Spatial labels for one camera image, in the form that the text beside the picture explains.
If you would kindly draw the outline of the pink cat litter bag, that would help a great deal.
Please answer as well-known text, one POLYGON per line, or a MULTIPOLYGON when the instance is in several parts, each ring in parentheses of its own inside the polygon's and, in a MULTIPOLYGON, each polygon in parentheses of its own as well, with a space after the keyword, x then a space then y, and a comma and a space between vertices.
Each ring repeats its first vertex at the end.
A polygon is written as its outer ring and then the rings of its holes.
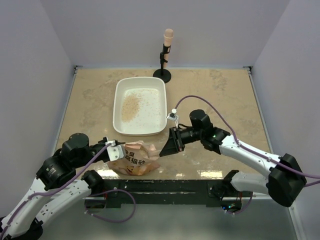
POLYGON ((116 173, 142 176, 161 166, 158 163, 161 150, 156 149, 154 144, 139 140, 124 144, 124 150, 124 158, 107 162, 108 168, 116 173))

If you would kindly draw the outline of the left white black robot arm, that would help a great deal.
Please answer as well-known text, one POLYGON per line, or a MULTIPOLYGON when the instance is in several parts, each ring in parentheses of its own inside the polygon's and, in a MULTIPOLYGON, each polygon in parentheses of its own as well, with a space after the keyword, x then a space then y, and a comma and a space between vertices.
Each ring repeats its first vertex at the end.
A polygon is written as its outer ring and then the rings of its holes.
POLYGON ((84 133, 75 133, 47 158, 19 204, 0 219, 2 240, 37 240, 49 219, 89 195, 99 196, 104 181, 88 167, 107 162, 110 143, 104 137, 91 145, 84 133))

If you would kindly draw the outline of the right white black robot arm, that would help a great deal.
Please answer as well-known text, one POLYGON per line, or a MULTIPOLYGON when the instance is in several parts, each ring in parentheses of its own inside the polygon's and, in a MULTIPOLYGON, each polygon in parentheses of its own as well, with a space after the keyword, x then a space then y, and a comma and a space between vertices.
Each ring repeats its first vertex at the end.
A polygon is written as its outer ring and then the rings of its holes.
POLYGON ((206 150, 233 158, 256 171, 229 172, 222 185, 227 196, 246 191, 261 193, 288 208, 307 184, 294 156, 288 153, 279 156, 237 141, 228 131, 214 126, 202 109, 193 110, 189 118, 191 126, 169 129, 168 140, 159 156, 178 154, 184 151, 186 144, 199 141, 206 150))

